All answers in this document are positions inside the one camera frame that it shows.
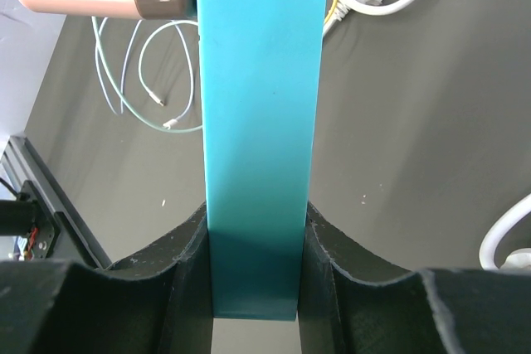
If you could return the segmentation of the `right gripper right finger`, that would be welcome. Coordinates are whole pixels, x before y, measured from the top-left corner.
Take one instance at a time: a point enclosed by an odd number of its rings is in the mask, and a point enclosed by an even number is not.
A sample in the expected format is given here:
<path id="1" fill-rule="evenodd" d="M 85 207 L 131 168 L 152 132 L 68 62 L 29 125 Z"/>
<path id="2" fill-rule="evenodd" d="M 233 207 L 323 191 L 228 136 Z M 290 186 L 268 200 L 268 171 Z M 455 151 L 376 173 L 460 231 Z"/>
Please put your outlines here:
<path id="1" fill-rule="evenodd" d="M 307 210 L 298 303 L 305 353 L 527 353 L 524 271 L 410 271 Z"/>

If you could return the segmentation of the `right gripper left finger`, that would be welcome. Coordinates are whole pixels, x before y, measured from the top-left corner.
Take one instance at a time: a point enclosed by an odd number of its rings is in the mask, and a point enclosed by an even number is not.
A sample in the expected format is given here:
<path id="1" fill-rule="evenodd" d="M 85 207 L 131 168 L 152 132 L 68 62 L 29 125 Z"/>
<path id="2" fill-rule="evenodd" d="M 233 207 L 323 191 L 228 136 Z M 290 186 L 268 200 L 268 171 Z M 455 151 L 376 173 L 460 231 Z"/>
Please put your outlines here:
<path id="1" fill-rule="evenodd" d="M 212 329 L 204 207 L 107 269 L 1 264 L 4 353 L 208 353 Z"/>

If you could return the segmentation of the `teal power strip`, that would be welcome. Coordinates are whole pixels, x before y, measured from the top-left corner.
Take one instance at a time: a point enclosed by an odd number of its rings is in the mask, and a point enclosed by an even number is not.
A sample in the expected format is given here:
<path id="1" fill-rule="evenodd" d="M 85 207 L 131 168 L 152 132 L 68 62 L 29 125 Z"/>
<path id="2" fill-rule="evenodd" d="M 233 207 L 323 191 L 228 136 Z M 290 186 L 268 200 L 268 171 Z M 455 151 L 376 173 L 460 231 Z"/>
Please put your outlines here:
<path id="1" fill-rule="evenodd" d="M 197 0 L 213 313 L 292 321 L 326 0 Z"/>

